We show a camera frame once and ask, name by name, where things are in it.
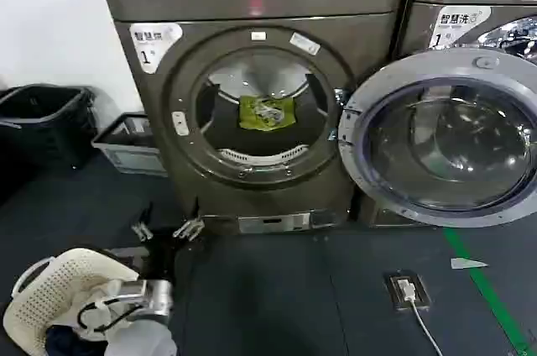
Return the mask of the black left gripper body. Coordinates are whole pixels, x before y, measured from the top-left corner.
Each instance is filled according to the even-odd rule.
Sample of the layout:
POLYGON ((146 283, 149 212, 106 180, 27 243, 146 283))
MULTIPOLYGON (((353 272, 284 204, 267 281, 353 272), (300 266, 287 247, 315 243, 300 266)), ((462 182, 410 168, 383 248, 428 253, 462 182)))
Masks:
POLYGON ((175 259, 187 246, 187 238, 174 237, 172 233, 153 233, 153 237, 143 242, 148 255, 143 262, 144 280, 165 280, 175 284, 175 259))

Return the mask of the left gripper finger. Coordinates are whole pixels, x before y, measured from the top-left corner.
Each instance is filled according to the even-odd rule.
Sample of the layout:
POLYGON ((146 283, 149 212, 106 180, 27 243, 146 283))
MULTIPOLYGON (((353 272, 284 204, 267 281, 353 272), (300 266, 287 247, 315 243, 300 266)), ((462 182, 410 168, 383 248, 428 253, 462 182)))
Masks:
POLYGON ((204 227, 203 216, 200 214, 200 204, 198 199, 196 199, 190 217, 173 232, 173 238, 192 242, 198 237, 204 227))
POLYGON ((139 214, 138 219, 131 225, 131 229, 137 235, 140 242, 145 242, 153 238, 153 233, 149 229, 154 204, 150 202, 139 214))

